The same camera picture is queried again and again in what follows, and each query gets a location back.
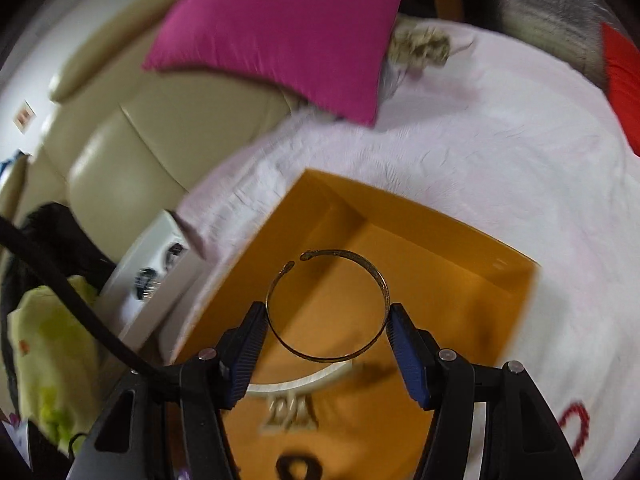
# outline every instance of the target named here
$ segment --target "magenta cushion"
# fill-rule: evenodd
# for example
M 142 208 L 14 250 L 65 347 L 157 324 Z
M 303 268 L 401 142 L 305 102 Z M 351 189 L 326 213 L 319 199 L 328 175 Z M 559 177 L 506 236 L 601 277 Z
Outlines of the magenta cushion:
M 371 126 L 400 0 L 180 0 L 143 68 L 208 66 L 266 79 Z

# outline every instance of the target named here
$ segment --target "bracelet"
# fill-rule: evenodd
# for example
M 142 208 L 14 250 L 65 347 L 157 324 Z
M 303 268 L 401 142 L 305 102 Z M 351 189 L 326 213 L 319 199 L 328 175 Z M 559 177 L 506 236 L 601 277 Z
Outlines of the bracelet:
M 267 321 L 269 322 L 269 326 L 273 331 L 273 335 L 276 336 L 276 339 L 280 342 L 281 345 L 284 346 L 284 348 L 289 350 L 289 352 L 291 352 L 292 354 L 297 355 L 298 357 L 301 357 L 303 359 L 306 359 L 307 361 L 313 361 L 315 363 L 341 363 L 343 361 L 348 361 L 350 359 L 356 358 L 357 356 L 366 352 L 369 348 L 373 346 L 373 344 L 378 340 L 378 338 L 385 331 L 386 320 L 389 316 L 389 308 L 391 304 L 389 289 L 388 289 L 388 286 L 386 286 L 385 279 L 382 277 L 382 274 L 380 274 L 379 270 L 377 270 L 376 267 L 373 266 L 373 264 L 369 260 L 360 256 L 357 253 L 353 253 L 352 251 L 346 251 L 342 249 L 322 249 L 317 251 L 305 251 L 304 253 L 300 254 L 300 261 L 306 262 L 308 260 L 311 260 L 312 258 L 315 258 L 316 256 L 337 256 L 339 258 L 351 260 L 352 262 L 358 264 L 363 269 L 365 269 L 371 275 L 371 277 L 374 280 L 376 280 L 376 283 L 380 287 L 380 291 L 382 292 L 382 297 L 385 301 L 385 318 L 382 321 L 382 326 L 380 327 L 380 330 L 378 331 L 378 333 L 373 337 L 371 341 L 369 341 L 366 345 L 364 345 L 359 350 L 356 350 L 355 352 L 352 352 L 347 355 L 342 355 L 337 357 L 317 357 L 317 356 L 308 355 L 308 354 L 305 354 L 304 352 L 296 350 L 295 348 L 285 343 L 284 340 L 280 337 L 280 334 L 278 334 L 277 330 L 273 326 L 273 322 L 271 320 L 271 316 L 269 313 L 269 301 L 271 300 L 271 296 L 273 294 L 273 291 L 276 288 L 276 285 L 278 285 L 278 282 L 282 279 L 282 277 L 285 274 L 287 274 L 296 265 L 294 261 L 287 262 L 287 264 L 282 268 L 282 270 L 278 273 L 278 275 L 275 277 L 275 279 L 271 282 L 271 285 L 269 286 L 269 290 L 267 291 L 267 297 L 264 300 L 264 306 L 267 313 Z

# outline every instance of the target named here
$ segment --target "white bed sheet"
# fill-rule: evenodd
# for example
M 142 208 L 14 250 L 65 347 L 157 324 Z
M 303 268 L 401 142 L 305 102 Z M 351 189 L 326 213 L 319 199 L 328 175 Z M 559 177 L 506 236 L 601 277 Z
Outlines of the white bed sheet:
M 504 358 L 524 362 L 557 416 L 584 403 L 591 428 L 578 463 L 586 480 L 613 478 L 640 438 L 639 159 L 601 91 L 565 63 L 505 36 L 431 23 L 472 46 L 442 69 L 407 76 L 374 129 L 302 110 L 181 203 L 213 265 L 182 336 L 305 168 L 348 176 L 540 264 Z M 568 424 L 569 440 L 576 431 Z M 479 446 L 476 435 L 470 471 Z

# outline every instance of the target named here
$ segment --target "red pillow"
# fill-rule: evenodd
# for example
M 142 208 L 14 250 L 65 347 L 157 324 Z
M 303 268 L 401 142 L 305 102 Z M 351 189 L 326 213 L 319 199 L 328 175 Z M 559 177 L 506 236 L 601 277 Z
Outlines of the red pillow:
M 602 37 L 609 76 L 609 103 L 631 149 L 640 155 L 640 52 L 606 23 L 602 24 Z

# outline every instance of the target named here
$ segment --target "black cable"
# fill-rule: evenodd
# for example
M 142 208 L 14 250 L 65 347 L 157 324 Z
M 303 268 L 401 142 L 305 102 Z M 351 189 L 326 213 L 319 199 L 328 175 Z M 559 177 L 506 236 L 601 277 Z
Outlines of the black cable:
M 50 261 L 49 257 L 41 254 L 37 245 L 3 216 L 0 216 L 0 245 L 6 247 L 8 251 L 30 266 L 33 272 L 46 285 L 49 285 L 50 289 L 82 326 L 120 361 L 150 380 L 161 381 L 165 384 L 173 382 L 162 370 L 147 363 L 114 336 L 69 284 L 66 277 Z
M 66 447 L 66 453 L 69 455 L 69 460 L 71 460 L 71 463 L 76 461 L 76 454 L 74 453 L 74 444 L 76 443 L 76 440 L 78 440 L 78 438 L 80 438 L 81 436 L 87 437 L 88 435 L 86 433 L 76 433 L 73 437 L 71 437 L 71 440 L 69 441 L 69 445 Z

